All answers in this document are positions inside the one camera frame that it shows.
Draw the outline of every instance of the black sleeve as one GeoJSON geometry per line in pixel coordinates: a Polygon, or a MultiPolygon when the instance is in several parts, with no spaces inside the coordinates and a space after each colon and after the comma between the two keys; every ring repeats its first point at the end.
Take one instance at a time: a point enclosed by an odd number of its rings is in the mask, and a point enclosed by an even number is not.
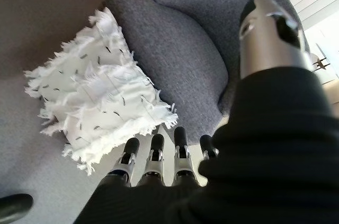
{"type": "Polygon", "coordinates": [[[339,223],[339,122],[313,73],[275,68],[243,79],[208,185],[168,223],[339,223]]]}

